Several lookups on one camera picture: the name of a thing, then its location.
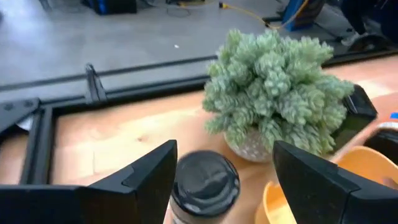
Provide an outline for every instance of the glass jar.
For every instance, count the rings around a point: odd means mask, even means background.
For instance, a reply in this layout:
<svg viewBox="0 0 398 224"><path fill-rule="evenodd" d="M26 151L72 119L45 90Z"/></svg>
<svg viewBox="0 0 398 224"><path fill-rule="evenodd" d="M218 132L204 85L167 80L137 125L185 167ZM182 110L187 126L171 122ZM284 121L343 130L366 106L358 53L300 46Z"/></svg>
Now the glass jar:
<svg viewBox="0 0 398 224"><path fill-rule="evenodd" d="M221 223L240 193L238 172L213 151L182 157L175 173L170 204L174 224Z"/></svg>

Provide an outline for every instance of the blue object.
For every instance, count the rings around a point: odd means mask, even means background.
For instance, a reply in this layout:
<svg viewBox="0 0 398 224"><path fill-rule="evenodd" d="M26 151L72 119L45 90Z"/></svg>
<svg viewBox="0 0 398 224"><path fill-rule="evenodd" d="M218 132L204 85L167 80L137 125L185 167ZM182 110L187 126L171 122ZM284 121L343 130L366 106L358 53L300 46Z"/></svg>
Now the blue object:
<svg viewBox="0 0 398 224"><path fill-rule="evenodd" d="M319 15L325 0L308 0L308 4L293 21L289 22L285 28L289 31L308 29L312 26L315 18ZM282 23L285 24L300 9L304 0L290 0L286 7Z"/></svg>
<svg viewBox="0 0 398 224"><path fill-rule="evenodd" d="M391 119L398 119L398 112L392 113L390 118Z"/></svg>
<svg viewBox="0 0 398 224"><path fill-rule="evenodd" d="M106 3L105 0L98 0L98 7L99 11L101 12L102 15L107 14L108 12L106 11Z"/></svg>

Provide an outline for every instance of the gray concrete floor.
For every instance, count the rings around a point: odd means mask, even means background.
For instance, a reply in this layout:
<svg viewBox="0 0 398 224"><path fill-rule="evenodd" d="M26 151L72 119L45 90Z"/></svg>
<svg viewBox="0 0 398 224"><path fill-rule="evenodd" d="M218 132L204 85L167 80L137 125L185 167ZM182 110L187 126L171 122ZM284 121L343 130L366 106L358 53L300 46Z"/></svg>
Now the gray concrete floor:
<svg viewBox="0 0 398 224"><path fill-rule="evenodd" d="M39 0L0 0L3 13L0 22L0 101L80 95L85 92L84 80L18 90L2 90L1 87L83 73L88 62L98 71L105 71L204 57L215 53L232 28L255 34L265 29L248 15L219 10L218 3L191 10L190 16L184 18L170 16L164 8L156 7L142 9L137 14L97 16L79 6L76 0L50 0L50 3L53 10L45 12ZM78 8L66 7L70 3ZM275 0L230 0L228 3L260 16L274 16L279 5ZM341 23L345 20L340 17L330 19L336 17L331 13L323 10L317 21L331 27L334 33L341 32ZM282 30L281 33L292 37L331 38L317 26L294 33ZM102 78L102 81L104 87L111 90L194 77L204 74L206 63L113 75Z"/></svg>

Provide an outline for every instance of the black jar lid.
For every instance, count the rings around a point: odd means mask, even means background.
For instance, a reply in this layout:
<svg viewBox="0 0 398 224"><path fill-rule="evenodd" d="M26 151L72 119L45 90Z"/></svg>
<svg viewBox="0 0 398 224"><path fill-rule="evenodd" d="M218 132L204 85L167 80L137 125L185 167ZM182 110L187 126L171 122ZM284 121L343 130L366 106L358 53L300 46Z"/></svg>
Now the black jar lid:
<svg viewBox="0 0 398 224"><path fill-rule="evenodd" d="M238 173L221 154L197 151L179 160L172 198L184 212L217 217L233 206L239 193Z"/></svg>

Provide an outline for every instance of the yellow cable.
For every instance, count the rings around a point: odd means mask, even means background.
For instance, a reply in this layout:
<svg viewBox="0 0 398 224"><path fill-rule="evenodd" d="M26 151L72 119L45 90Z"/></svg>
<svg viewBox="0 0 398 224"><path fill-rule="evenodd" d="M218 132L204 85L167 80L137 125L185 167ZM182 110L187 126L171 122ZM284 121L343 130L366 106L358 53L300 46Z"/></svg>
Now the yellow cable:
<svg viewBox="0 0 398 224"><path fill-rule="evenodd" d="M283 28L284 26L286 26L287 24L289 24L290 22L292 22L304 9L304 7L308 4L309 0L304 0L303 4L299 7L299 9L297 10L297 12L290 17L284 24L280 25L280 26L272 26L269 23L265 22L262 20L262 17L256 15L255 13L247 10L247 9L242 9L240 7L236 7L236 6L231 6L229 4L225 4L223 3L223 9L234 9L240 12L243 12L251 17L256 18L257 20L261 21L262 23L264 23L265 25L267 25L268 27L270 27L271 29L280 29Z"/></svg>

